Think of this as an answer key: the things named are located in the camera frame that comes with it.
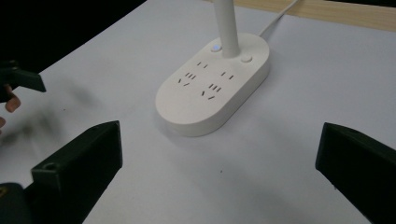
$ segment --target white power strip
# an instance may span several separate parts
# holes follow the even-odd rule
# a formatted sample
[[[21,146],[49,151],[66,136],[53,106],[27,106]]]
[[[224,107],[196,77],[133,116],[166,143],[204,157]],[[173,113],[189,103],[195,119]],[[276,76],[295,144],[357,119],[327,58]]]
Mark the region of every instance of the white power strip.
[[[251,34],[239,34],[238,40],[238,56],[224,58],[218,38],[161,85],[157,110],[178,133],[199,136],[215,131],[268,76],[267,43]]]

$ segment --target finger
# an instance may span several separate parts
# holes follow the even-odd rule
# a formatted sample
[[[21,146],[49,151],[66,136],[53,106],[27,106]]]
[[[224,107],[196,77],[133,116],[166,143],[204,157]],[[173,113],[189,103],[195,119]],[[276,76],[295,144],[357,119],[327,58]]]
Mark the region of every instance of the finger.
[[[9,85],[6,85],[6,90],[11,98],[6,102],[6,110],[10,113],[14,112],[21,105],[21,100],[12,92],[12,88]]]
[[[0,118],[0,128],[2,128],[5,124],[6,124],[6,120],[3,118]]]

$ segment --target power cord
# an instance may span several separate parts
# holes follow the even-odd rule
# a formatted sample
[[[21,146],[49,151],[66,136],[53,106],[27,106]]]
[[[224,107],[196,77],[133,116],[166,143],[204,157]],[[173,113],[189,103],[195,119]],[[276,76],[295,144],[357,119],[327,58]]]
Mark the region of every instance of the power cord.
[[[292,3],[290,3],[285,9],[283,9],[281,12],[277,14],[277,16],[265,27],[262,32],[260,33],[260,36],[262,36],[274,23],[276,23],[289,9],[294,7],[294,5],[298,2],[299,0],[294,0]]]

